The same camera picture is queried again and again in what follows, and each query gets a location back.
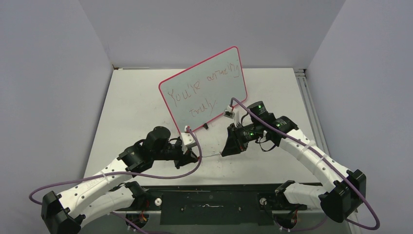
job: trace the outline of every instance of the gray wall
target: gray wall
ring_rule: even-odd
[[[412,233],[412,11],[409,0],[347,0],[307,71],[332,157],[367,175],[376,233]]]
[[[79,0],[119,67],[187,68],[232,45],[244,67],[306,68],[344,0]]]
[[[0,4],[0,233],[46,233],[28,194],[83,175],[112,69],[77,0]]]

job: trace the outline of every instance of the white table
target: white table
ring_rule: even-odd
[[[96,131],[85,176],[104,168],[125,148],[146,137],[155,126],[164,126],[176,137],[176,128],[158,90],[160,81],[180,72],[168,70],[116,70],[108,89],[102,115]],[[244,69],[249,105],[262,100],[276,117],[287,116],[313,139],[313,132],[305,110],[293,69]],[[196,135],[203,154],[222,151],[227,137],[227,126],[232,120],[219,117],[200,129]],[[272,143],[263,144],[270,148]],[[173,161],[156,161],[145,173],[176,176],[193,169],[189,164],[177,170]],[[134,178],[141,185],[213,185],[318,182],[294,157],[280,148],[262,152],[251,142],[248,150],[239,155],[207,157],[195,173],[181,179]]]

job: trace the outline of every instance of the robotic arm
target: robotic arm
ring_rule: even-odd
[[[348,168],[332,160],[317,146],[313,146],[314,141],[310,141],[289,118],[285,116],[275,118],[273,113],[267,112],[262,101],[251,104],[247,109],[272,127],[298,139],[307,146],[297,144],[295,141],[269,130],[255,118],[251,118],[252,124],[243,126],[239,122],[238,111],[228,106],[224,116],[233,118],[234,123],[227,128],[228,139],[222,156],[239,154],[247,150],[248,143],[253,140],[256,143],[260,143],[261,139],[272,141],[275,147],[281,147],[301,162],[322,184],[322,186],[310,186],[289,180],[275,190],[279,200],[285,200],[290,204],[303,204],[320,208],[336,222],[343,222],[362,203],[357,194],[323,161],[323,158],[333,164],[341,174],[347,174],[347,179],[365,197],[366,176],[360,170],[351,172]],[[308,150],[309,146],[323,155],[323,158],[319,158],[314,152]]]
[[[189,133],[169,139],[170,131],[165,127],[155,127],[146,139],[136,142],[122,152],[100,172],[141,173],[152,167],[155,160],[174,160],[179,169],[189,163],[197,162],[193,153],[195,140]],[[128,182],[118,190],[106,193],[118,184],[134,176],[111,175],[82,182],[59,194],[51,191],[43,197],[41,217],[51,234],[76,234],[81,227],[92,220],[121,208],[126,208],[138,200],[143,203],[148,194],[134,182]]]
[[[275,190],[276,200],[279,203],[286,206],[303,204],[321,208],[336,222],[345,220],[362,203],[354,190],[349,188],[323,159],[333,164],[341,174],[347,174],[347,179],[365,196],[366,176],[361,171],[351,172],[332,160],[314,146],[314,141],[309,140],[289,118],[285,116],[275,118],[273,113],[267,112],[262,101],[251,104],[248,109],[265,123],[298,139],[306,146],[271,131],[255,118],[251,118],[251,124],[243,126],[242,119],[245,116],[240,122],[238,111],[228,106],[224,116],[234,119],[234,123],[227,128],[228,138],[221,155],[229,156],[244,152],[251,141],[256,143],[261,143],[261,140],[272,141],[274,147],[281,147],[294,156],[322,184],[322,186],[310,186],[289,180]],[[190,134],[181,133],[180,137],[171,140],[169,137],[170,131],[167,128],[155,127],[148,133],[146,139],[126,148],[119,157],[95,174],[100,177],[82,182],[59,194],[53,191],[47,193],[43,197],[41,217],[49,232],[76,234],[84,225],[102,215],[130,207],[133,203],[141,207],[150,194],[146,193],[136,181],[127,182],[125,186],[114,192],[107,191],[133,178],[130,172],[141,173],[151,168],[155,160],[174,160],[177,169],[198,161],[198,157],[191,150],[196,145],[196,141]],[[323,158],[320,159],[314,152],[308,150],[309,146],[323,155]],[[116,175],[105,175],[114,172]]]

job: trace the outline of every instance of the red whiteboard frame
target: red whiteboard frame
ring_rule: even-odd
[[[165,79],[165,80],[163,80],[163,81],[161,81],[161,82],[159,83],[159,85],[158,85],[159,92],[161,93],[162,98],[164,99],[165,105],[167,106],[168,111],[169,111],[169,114],[170,114],[170,116],[172,117],[173,123],[175,124],[175,127],[176,127],[176,129],[178,130],[179,133],[180,133],[180,130],[179,130],[178,124],[176,124],[175,118],[173,117],[172,112],[170,111],[169,106],[168,106],[168,103],[167,103],[167,101],[166,101],[166,99],[165,99],[165,96],[164,96],[164,94],[163,94],[162,91],[161,91],[161,84],[162,84],[163,82],[167,81],[167,80],[170,80],[170,79],[174,78],[175,76],[177,76],[177,75],[179,75],[179,74],[182,74],[182,73],[184,73],[184,72],[186,72],[186,71],[188,71],[188,70],[190,70],[190,69],[192,69],[192,68],[194,68],[194,67],[196,67],[196,66],[198,66],[198,65],[200,65],[200,64],[202,64],[202,63],[204,63],[204,62],[206,62],[206,61],[208,61],[208,60],[210,60],[210,59],[212,59],[213,57],[216,57],[216,56],[218,56],[218,55],[220,55],[220,54],[222,54],[222,53],[224,53],[224,52],[232,49],[232,48],[236,48],[236,49],[237,49],[238,59],[240,60],[241,73],[242,73],[242,75],[243,75],[244,87],[245,87],[245,99],[242,100],[241,102],[244,102],[244,101],[248,98],[248,92],[247,92],[247,90],[246,90],[245,77],[244,77],[244,71],[243,71],[243,64],[241,63],[241,57],[240,57],[240,50],[238,49],[237,46],[231,46],[231,47],[229,47],[228,49],[223,50],[223,51],[217,53],[216,55],[213,55],[213,56],[211,56],[211,57],[209,57],[209,58],[207,58],[207,59],[205,59],[205,60],[203,60],[203,61],[201,61],[201,62],[199,62],[199,63],[197,63],[197,64],[195,64],[195,65],[193,65],[193,66],[191,66],[191,67],[189,67],[189,68],[187,68],[187,69],[185,69],[185,70],[183,70],[183,71],[181,71],[181,72],[179,72],[179,73],[177,73],[177,74],[175,74],[175,75],[169,77],[168,79]],[[218,118],[219,116],[221,116],[222,113],[219,114],[219,115],[217,115],[217,116],[215,116],[214,118],[212,118],[211,120],[209,120],[209,121],[206,122],[206,123],[210,123],[210,122],[213,121],[214,119],[216,119],[216,118]],[[198,126],[198,127],[195,128],[193,131],[196,131],[196,130],[202,128],[202,127],[203,127],[203,125]]]

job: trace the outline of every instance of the metal bolt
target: metal bolt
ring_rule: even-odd
[[[262,197],[262,198],[260,199],[260,204],[263,206],[266,201],[267,201],[267,199],[265,199],[265,197]]]
[[[155,199],[155,206],[160,206],[162,204],[162,199],[157,198]]]

